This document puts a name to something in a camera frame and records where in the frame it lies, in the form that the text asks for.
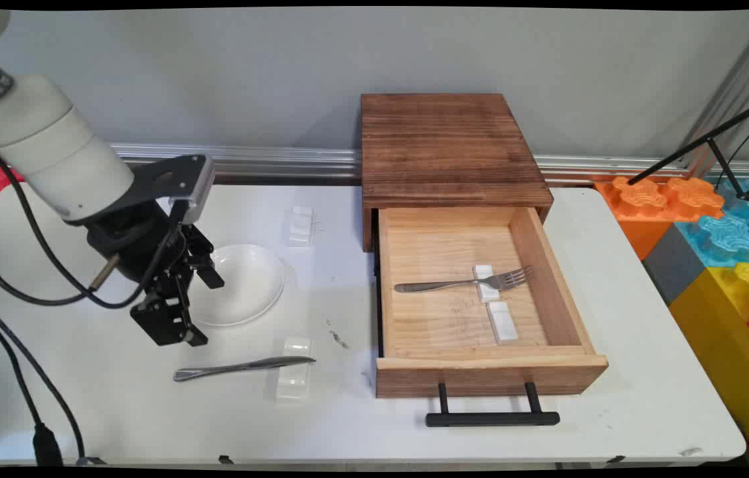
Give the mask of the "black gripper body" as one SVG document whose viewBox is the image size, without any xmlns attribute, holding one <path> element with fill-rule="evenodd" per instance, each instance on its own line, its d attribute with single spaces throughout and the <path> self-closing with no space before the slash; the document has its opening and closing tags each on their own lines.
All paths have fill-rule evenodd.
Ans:
<svg viewBox="0 0 749 478">
<path fill-rule="evenodd" d="M 87 242 L 105 258 L 120 257 L 116 268 L 141 283 L 159 243 L 170 230 L 170 218 L 158 202 L 145 202 L 86 225 Z"/>
</svg>

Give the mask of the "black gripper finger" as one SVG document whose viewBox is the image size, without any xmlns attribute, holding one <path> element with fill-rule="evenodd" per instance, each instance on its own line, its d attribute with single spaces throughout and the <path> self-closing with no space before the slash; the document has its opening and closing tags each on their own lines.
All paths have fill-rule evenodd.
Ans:
<svg viewBox="0 0 749 478">
<path fill-rule="evenodd" d="M 187 291 L 195 273 L 192 269 L 164 270 L 153 276 L 143 291 L 145 297 L 129 309 L 129 315 L 159 346 L 186 342 L 208 344 L 208 338 L 193 324 Z"/>
<path fill-rule="evenodd" d="M 224 287 L 225 281 L 216 271 L 212 254 L 214 246 L 208 238 L 196 227 L 185 227 L 185 240 L 189 252 L 189 267 L 194 270 L 199 278 L 210 289 Z"/>
</svg>

